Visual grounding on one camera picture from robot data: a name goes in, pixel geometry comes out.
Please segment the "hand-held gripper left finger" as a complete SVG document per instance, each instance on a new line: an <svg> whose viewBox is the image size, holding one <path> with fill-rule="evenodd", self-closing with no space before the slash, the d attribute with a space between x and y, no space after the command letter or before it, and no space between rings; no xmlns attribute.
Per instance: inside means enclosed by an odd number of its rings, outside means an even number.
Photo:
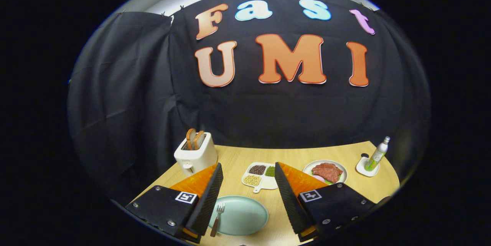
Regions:
<svg viewBox="0 0 491 246"><path fill-rule="evenodd" d="M222 166L216 163L170 188L154 185L125 208L157 231L198 244L216 209L222 181Z"/></svg>

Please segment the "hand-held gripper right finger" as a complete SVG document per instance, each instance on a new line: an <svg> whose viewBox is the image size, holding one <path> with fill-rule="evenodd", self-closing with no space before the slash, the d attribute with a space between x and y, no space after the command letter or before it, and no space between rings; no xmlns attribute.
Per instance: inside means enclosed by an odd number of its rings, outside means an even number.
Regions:
<svg viewBox="0 0 491 246"><path fill-rule="evenodd" d="M275 180L299 241L327 239L378 208L346 184L322 183L281 162L275 163Z"/></svg>

